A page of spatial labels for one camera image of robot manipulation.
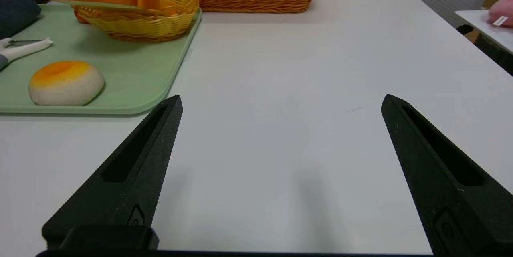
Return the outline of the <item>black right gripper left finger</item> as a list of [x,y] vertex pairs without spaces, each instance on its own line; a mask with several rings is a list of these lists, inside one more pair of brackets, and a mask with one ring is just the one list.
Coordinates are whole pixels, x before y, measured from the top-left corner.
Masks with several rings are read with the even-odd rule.
[[48,249],[156,249],[151,228],[183,113],[160,102],[42,227]]

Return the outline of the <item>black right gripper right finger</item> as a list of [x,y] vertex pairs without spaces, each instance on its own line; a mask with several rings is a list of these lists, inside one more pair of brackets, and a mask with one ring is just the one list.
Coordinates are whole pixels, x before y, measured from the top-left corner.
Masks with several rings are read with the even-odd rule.
[[405,100],[381,114],[436,257],[511,257],[513,197]]

